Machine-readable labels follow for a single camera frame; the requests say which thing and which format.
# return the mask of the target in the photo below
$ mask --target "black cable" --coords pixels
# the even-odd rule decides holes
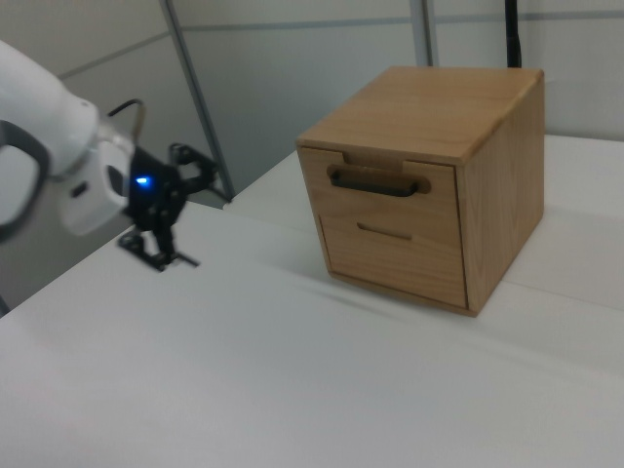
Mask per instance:
[[[138,140],[138,136],[140,135],[140,131],[143,128],[143,122],[145,121],[145,110],[146,109],[145,109],[145,104],[144,104],[144,102],[141,99],[134,98],[134,99],[127,100],[123,104],[118,105],[113,110],[108,112],[108,117],[112,117],[114,115],[117,115],[119,112],[121,112],[124,109],[127,109],[131,105],[137,105],[138,106],[138,111],[136,112],[135,124],[133,126],[133,131],[132,131],[133,138],[135,139],[135,141],[137,141]]]
[[[507,66],[522,68],[523,55],[518,34],[518,2],[505,0],[505,29],[507,32]]]

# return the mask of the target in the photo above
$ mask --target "white wall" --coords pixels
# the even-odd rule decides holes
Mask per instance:
[[[147,120],[140,143],[152,154],[164,159],[169,144],[180,141],[210,155],[158,2],[4,2],[0,40],[63,77],[70,91],[104,112],[142,98]],[[120,125],[128,125],[132,113],[120,116]],[[56,191],[49,184],[28,227],[0,245],[0,295],[11,307],[128,225],[119,216],[95,233],[71,236],[57,217]],[[219,203],[210,196],[201,201]]]
[[[393,64],[415,64],[410,0],[174,0],[241,191]]]
[[[518,4],[523,66],[546,73],[547,132],[624,139],[624,2]],[[435,0],[434,11],[440,65],[506,65],[504,2]]]

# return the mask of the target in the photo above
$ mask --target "wooden cabinet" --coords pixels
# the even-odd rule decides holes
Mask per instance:
[[[393,67],[297,140],[330,273],[475,316],[543,213],[543,74]]]

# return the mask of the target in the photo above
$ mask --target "top drawer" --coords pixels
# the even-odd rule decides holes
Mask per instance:
[[[382,171],[309,148],[299,160],[330,271],[466,307],[453,167]]]

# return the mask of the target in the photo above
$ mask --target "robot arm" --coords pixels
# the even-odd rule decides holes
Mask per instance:
[[[73,234],[86,234],[118,213],[136,229],[120,245],[163,270],[176,258],[172,226],[186,197],[212,189],[216,165],[192,148],[174,144],[172,164],[152,157],[117,130],[90,102],[70,93],[52,73],[0,41],[0,177],[3,161],[30,156],[38,176],[30,198],[10,221],[0,219],[0,243],[15,235],[28,219],[46,179],[60,184],[59,214]],[[198,177],[183,180],[178,166],[195,163]],[[23,187],[0,182],[0,214]],[[151,231],[160,252],[144,251],[140,233]]]
[[[46,148],[48,163],[40,169],[62,185],[59,213],[70,232],[86,234],[127,205],[127,182],[115,191],[107,179],[113,171],[109,168],[114,168],[127,181],[135,152],[130,138],[116,131],[93,104],[70,93],[56,76],[3,42],[0,121],[11,124],[4,125],[5,138],[17,127]],[[10,147],[3,150],[3,158],[27,152],[9,141],[4,144]],[[0,193],[9,203],[12,194]]]

